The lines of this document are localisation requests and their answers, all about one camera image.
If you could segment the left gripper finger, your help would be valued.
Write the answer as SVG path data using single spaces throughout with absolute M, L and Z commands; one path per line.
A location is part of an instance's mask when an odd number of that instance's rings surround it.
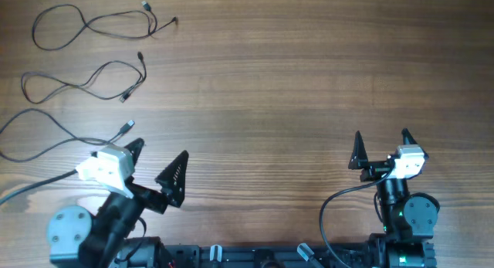
M 135 139 L 134 141 L 131 141 L 129 144 L 124 146 L 124 148 L 130 152 L 134 165 L 137 164 L 138 158 L 140 156 L 140 153 L 141 153 L 144 145 L 145 145 L 144 139 L 139 137 L 139 138 Z
M 161 186 L 161 193 L 167 198 L 167 203 L 180 208 L 185 197 L 185 177 L 189 153 L 182 151 L 156 178 Z

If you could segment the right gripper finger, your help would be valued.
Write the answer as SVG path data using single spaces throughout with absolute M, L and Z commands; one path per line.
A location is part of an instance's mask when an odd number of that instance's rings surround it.
M 364 146 L 364 140 L 359 131 L 355 133 L 354 149 L 350 156 L 348 168 L 350 170 L 365 169 L 368 168 L 369 161 L 367 152 Z
M 404 128 L 401 131 L 401 135 L 403 138 L 403 144 L 405 145 L 415 145 L 417 144 L 417 141 L 412 137 L 410 131 L 407 128 Z

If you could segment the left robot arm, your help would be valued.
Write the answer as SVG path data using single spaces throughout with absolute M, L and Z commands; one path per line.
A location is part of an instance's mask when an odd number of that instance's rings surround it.
M 109 191 L 96 214 L 79 205 L 60 209 L 49 221 L 49 261 L 57 267 L 174 267 L 174 257 L 158 237 L 129 235 L 143 223 L 144 210 L 163 214 L 181 207 L 189 153 L 182 151 L 156 178 L 160 190 L 138 185 L 133 174 L 144 140 L 124 147 L 109 144 L 76 166 L 82 180 Z

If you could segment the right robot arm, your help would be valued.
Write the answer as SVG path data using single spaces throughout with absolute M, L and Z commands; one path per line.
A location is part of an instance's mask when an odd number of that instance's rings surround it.
M 434 246 L 429 242 L 440 210 L 436 198 L 410 193 L 408 181 L 418 177 L 428 154 L 411 136 L 401 132 L 403 144 L 383 161 L 369 161 L 364 141 L 357 132 L 348 168 L 360 170 L 362 182 L 377 186 L 376 202 L 384 227 L 367 241 L 369 267 L 436 267 Z

